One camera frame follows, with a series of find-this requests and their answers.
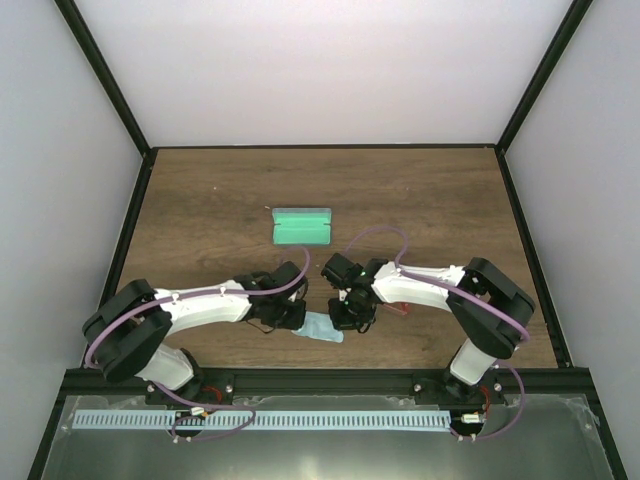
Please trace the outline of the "light blue cleaning cloth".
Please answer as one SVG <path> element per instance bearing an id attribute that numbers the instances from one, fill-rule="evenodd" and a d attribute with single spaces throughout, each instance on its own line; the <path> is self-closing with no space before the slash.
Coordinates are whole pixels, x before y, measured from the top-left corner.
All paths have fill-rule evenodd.
<path id="1" fill-rule="evenodd" d="M 293 334 L 312 340 L 342 343 L 344 333 L 337 330 L 327 314 L 307 311 L 302 326 L 292 331 Z"/>

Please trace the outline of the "pink transparent sunglasses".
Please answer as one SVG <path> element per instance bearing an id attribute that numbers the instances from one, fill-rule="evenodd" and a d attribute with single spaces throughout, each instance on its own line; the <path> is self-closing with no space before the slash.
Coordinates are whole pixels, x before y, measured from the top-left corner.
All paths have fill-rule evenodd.
<path id="1" fill-rule="evenodd" d="M 407 316 L 410 313 L 409 305 L 404 302 L 386 303 L 383 308 L 397 316 Z"/>

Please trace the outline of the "teal glasses case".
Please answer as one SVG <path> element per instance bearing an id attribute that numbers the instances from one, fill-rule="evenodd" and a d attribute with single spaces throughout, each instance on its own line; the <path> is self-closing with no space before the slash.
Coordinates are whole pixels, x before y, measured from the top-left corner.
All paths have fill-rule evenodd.
<path id="1" fill-rule="evenodd" d="M 331 243 L 330 208 L 274 208 L 272 240 L 278 246 L 326 246 Z"/>

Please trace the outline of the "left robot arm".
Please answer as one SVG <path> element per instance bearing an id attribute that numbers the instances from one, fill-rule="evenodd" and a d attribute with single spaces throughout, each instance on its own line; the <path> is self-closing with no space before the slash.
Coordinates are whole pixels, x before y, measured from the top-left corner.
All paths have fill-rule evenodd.
<path id="1" fill-rule="evenodd" d="M 194 403 L 203 395 L 204 374 L 190 352 L 166 345 L 166 338 L 251 320 L 269 332 L 297 330 L 305 320 L 307 288 L 305 272 L 291 261 L 203 288 L 154 289 L 145 279 L 134 280 L 83 325 L 85 364 L 109 382 L 139 378 L 164 387 L 181 403 Z"/>

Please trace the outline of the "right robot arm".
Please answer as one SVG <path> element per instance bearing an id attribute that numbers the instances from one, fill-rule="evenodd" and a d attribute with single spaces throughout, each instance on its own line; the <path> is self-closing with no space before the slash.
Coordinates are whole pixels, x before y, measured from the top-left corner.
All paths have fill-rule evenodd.
<path id="1" fill-rule="evenodd" d="M 441 381 L 458 403 L 472 399 L 485 373 L 511 358 L 529 339 L 535 302 L 490 261 L 474 257 L 465 266 L 425 268 L 374 258 L 362 266 L 334 254 L 321 276 L 339 292 L 328 301 L 337 330 L 365 333 L 380 305 L 406 303 L 451 313 L 466 334 Z"/>

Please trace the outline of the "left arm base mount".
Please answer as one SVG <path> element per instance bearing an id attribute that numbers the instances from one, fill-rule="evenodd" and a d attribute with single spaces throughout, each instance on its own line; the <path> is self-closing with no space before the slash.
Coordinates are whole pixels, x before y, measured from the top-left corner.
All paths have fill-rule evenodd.
<path id="1" fill-rule="evenodd" d="M 196 383 L 189 382 L 186 386 L 175 391 L 174 394 L 188 402 L 195 403 L 230 404 L 232 400 L 232 394 L 225 390 L 224 385 L 203 384 L 198 386 Z M 157 386 L 154 387 L 152 392 L 146 394 L 146 400 L 148 404 L 152 405 L 184 406 L 183 402 L 173 399 Z"/>

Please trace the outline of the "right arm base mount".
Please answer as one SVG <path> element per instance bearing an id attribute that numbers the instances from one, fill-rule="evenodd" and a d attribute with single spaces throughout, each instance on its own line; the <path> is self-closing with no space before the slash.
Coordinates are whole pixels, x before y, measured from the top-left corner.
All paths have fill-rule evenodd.
<path id="1" fill-rule="evenodd" d="M 489 400 L 491 405 L 504 403 L 504 396 L 494 389 L 497 377 L 486 374 L 474 385 L 456 379 L 448 369 L 419 370 L 411 383 L 418 404 L 439 405 L 442 408 L 480 407 Z"/>

